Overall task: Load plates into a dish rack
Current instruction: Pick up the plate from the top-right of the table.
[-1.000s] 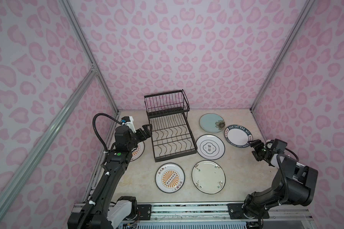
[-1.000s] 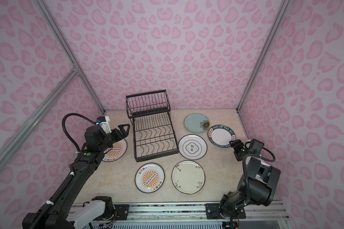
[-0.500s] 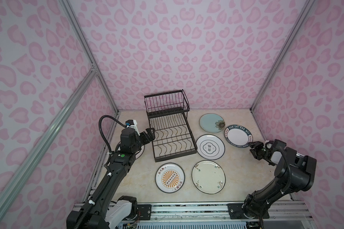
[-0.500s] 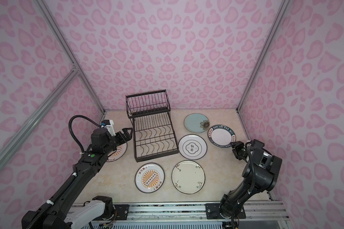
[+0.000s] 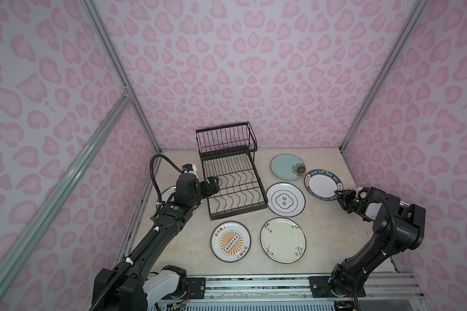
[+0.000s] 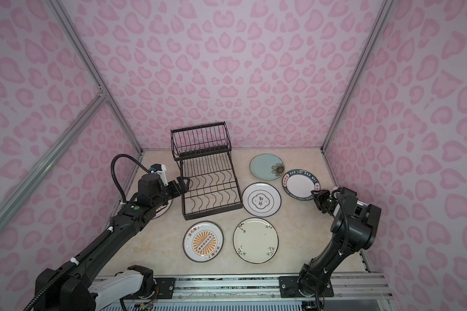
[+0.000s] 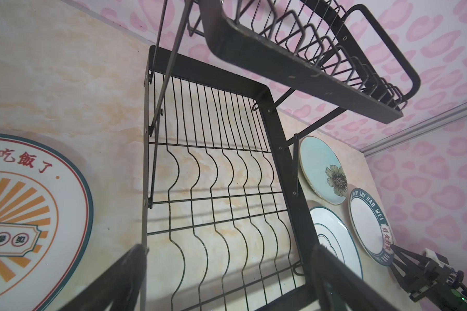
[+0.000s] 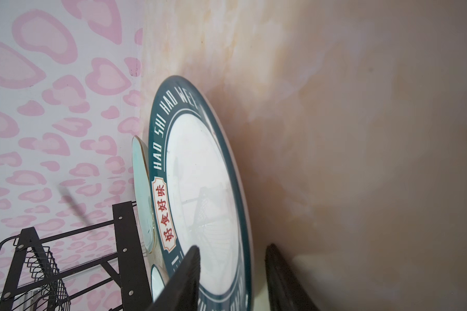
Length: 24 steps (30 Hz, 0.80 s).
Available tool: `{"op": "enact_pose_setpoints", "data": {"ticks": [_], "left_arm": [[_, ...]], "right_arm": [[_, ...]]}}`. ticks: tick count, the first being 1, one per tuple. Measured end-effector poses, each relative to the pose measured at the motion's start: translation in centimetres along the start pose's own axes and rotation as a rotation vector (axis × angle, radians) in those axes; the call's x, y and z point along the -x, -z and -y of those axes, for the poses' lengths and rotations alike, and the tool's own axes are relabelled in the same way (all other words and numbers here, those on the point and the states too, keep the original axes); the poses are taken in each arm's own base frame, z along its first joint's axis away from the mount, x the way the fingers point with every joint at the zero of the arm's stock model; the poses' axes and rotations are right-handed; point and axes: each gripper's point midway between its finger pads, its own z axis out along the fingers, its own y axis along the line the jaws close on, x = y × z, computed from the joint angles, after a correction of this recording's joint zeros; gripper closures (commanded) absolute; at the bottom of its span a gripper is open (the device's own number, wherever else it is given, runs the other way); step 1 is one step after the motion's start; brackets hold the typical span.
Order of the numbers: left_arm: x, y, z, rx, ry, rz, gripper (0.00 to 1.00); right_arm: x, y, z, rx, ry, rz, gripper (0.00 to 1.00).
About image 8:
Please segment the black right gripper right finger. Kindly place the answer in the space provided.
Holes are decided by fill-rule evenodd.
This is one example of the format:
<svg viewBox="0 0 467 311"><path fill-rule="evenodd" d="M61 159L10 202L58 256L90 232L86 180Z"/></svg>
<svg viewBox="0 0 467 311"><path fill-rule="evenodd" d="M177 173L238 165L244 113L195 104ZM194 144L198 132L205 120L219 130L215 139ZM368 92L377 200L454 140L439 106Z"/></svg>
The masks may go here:
<svg viewBox="0 0 467 311"><path fill-rule="evenodd" d="M265 268L270 310L319 310L275 244L267 246Z"/></svg>

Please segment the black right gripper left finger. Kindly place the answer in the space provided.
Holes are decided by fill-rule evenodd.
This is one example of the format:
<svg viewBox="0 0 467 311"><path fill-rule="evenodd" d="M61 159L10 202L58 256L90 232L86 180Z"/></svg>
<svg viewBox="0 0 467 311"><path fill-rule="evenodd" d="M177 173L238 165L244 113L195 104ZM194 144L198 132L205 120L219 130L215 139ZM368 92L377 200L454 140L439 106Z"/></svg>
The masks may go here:
<svg viewBox="0 0 467 311"><path fill-rule="evenodd" d="M199 247L192 246L177 271L147 310L198 310L201 275Z"/></svg>

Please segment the dark green rim plate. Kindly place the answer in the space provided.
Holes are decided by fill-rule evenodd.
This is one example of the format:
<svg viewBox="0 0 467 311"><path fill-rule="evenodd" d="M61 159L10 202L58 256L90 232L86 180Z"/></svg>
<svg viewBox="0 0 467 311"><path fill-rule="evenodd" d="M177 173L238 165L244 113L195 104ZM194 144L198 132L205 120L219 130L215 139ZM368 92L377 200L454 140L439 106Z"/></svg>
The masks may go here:
<svg viewBox="0 0 467 311"><path fill-rule="evenodd" d="M251 310L252 234L236 161L214 109L182 76L166 78L154 97L148 162L167 274L197 246L198 309Z"/></svg>

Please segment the white plate quatrefoil emblem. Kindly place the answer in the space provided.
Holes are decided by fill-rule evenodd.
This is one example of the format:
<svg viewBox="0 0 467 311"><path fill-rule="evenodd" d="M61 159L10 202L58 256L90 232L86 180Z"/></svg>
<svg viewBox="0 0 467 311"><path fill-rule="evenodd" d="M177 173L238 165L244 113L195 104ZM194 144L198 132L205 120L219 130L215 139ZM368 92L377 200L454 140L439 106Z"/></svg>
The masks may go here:
<svg viewBox="0 0 467 311"><path fill-rule="evenodd" d="M160 294L163 292L168 280L169 278L167 276L167 273L162 267L156 264L153 264L151 266L150 289L154 302L159 298Z"/></svg>

